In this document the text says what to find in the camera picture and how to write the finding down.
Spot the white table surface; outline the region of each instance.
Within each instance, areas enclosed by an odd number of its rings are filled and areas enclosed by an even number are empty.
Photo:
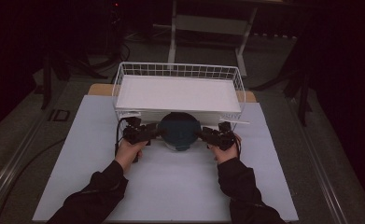
[[[263,201],[284,220],[297,220],[288,185],[259,103],[247,103],[237,125],[241,160],[253,167]],[[83,189],[95,171],[112,162],[117,119],[110,96],[85,96],[54,166],[33,220],[46,221],[64,199]],[[125,198],[107,218],[126,222],[230,221],[229,199],[218,186],[217,164],[205,143],[175,152],[152,141],[132,165]]]

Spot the dark floor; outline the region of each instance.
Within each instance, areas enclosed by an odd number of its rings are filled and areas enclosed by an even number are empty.
[[[287,38],[250,37],[244,53],[248,73],[244,81],[246,88],[275,77],[294,42],[294,39]],[[169,46],[163,41],[126,41],[125,44],[130,50],[131,62],[167,62]],[[179,44],[176,48],[175,62],[236,65],[233,49],[199,48],[186,44]],[[40,150],[67,136],[90,85],[108,82],[116,69],[117,66],[102,72],[109,77],[107,80],[74,74],[67,83],[54,81],[54,92],[59,92],[60,97],[55,93],[49,109],[68,110],[71,116],[65,122],[48,121],[46,117],[22,158],[23,164]],[[298,212],[300,221],[297,223],[365,223],[365,194],[316,99],[316,93],[310,91],[308,101],[312,111],[306,113],[308,125],[304,128],[296,119],[294,99],[285,98],[282,93],[284,87],[285,83],[280,83],[266,91],[256,91],[255,95],[266,117]],[[41,95],[28,95],[0,124],[0,172],[37,118],[49,115],[40,110],[41,100]],[[32,223],[62,145],[46,151],[22,174],[7,198],[0,223]],[[327,201],[328,189],[333,190],[341,207],[339,216],[334,214]]]

